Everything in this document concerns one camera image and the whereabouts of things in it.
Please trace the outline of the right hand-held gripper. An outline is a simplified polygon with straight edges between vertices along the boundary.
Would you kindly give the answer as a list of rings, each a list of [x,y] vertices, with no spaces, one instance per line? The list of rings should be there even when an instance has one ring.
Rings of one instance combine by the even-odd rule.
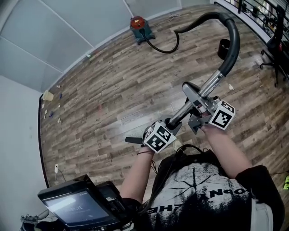
[[[193,114],[188,122],[189,127],[195,134],[204,125],[213,125],[221,130],[227,129],[235,117],[236,110],[233,106],[217,96],[210,98],[208,104],[198,93],[198,87],[190,82],[184,82],[182,90],[193,106],[202,105],[202,107],[196,108],[200,115]]]

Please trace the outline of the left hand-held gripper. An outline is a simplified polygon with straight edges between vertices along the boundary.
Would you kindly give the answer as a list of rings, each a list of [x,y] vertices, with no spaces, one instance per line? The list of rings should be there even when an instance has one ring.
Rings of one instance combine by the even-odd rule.
[[[170,126],[168,123],[172,117],[172,115],[162,115],[144,131],[143,144],[155,153],[160,153],[177,139],[176,135],[182,126],[182,122],[179,122],[176,126]]]

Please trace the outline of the person's right forearm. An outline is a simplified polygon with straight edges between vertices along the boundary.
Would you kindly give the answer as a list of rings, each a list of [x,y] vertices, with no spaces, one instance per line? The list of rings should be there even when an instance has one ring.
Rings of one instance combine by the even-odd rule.
[[[252,168],[249,159],[224,130],[213,125],[204,125],[200,129],[229,178],[234,179],[239,173]]]

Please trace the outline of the person's left forearm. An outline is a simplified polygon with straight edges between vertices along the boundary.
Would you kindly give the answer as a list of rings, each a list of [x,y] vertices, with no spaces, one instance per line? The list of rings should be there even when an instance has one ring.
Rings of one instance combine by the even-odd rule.
[[[149,147],[142,147],[139,152],[143,151],[153,150]],[[120,196],[122,198],[131,198],[141,204],[143,203],[153,156],[154,155],[145,153],[137,155],[136,160],[121,185]]]

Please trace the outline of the red and teal vacuum cleaner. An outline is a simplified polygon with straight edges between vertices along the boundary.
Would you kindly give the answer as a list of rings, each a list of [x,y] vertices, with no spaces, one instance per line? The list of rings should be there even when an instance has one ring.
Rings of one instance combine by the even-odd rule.
[[[133,32],[138,45],[145,42],[145,38],[148,40],[155,39],[155,35],[153,34],[148,21],[141,16],[131,18],[130,30]]]

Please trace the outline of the person's black trousers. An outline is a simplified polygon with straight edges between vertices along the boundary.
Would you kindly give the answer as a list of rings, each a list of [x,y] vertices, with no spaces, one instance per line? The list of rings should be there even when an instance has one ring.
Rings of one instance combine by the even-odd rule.
[[[197,154],[186,155],[185,150],[190,148],[196,150]],[[212,150],[208,149],[204,152],[192,144],[184,144],[174,154],[161,161],[154,183],[161,183],[163,180],[167,180],[173,172],[192,163],[212,164],[218,168],[223,176],[227,176]]]

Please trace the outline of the black round waste bin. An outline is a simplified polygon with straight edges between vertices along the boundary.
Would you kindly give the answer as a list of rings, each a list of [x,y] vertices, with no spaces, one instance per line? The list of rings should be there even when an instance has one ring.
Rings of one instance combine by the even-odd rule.
[[[219,48],[217,52],[218,57],[222,60],[225,60],[228,54],[229,48],[230,48],[230,40],[221,39],[219,42]]]

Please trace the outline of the person's black white printed T-shirt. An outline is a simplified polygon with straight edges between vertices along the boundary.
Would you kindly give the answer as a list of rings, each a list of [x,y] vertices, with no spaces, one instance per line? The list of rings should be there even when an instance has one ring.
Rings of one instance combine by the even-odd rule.
[[[168,178],[135,226],[138,231],[280,231],[284,216],[265,166],[230,179],[212,164],[192,163]]]

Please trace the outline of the black office chair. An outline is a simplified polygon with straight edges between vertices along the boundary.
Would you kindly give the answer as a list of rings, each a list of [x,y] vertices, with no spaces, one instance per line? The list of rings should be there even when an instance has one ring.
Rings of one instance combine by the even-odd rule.
[[[283,29],[284,29],[284,18],[285,10],[277,5],[275,7],[277,13],[277,24],[276,30],[273,37],[267,42],[266,50],[262,50],[261,54],[266,54],[271,62],[262,63],[259,65],[260,69],[263,66],[272,66],[275,69],[275,83],[274,86],[278,86],[278,73],[283,74],[283,81],[286,79],[289,81],[289,49],[286,49],[285,43],[282,41]]]

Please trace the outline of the black metal railing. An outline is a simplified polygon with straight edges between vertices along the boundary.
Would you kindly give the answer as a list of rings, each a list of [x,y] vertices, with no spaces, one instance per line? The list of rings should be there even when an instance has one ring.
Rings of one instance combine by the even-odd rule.
[[[278,10],[284,11],[282,42],[289,46],[289,0],[212,0],[244,22],[267,43],[277,30]]]

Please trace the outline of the chest-mounted tablet screen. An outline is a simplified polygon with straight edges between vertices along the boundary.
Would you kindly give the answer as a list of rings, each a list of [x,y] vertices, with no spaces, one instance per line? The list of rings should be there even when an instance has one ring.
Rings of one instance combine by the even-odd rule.
[[[37,196],[71,230],[119,228],[130,221],[128,209],[111,181],[95,185],[83,175],[43,189]]]

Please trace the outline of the yellow bucket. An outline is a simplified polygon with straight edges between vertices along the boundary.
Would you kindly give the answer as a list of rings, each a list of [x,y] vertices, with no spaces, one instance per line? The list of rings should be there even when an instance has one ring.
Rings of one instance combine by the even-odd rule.
[[[54,99],[54,94],[51,93],[50,91],[46,90],[42,96],[42,99],[45,101],[53,101]]]

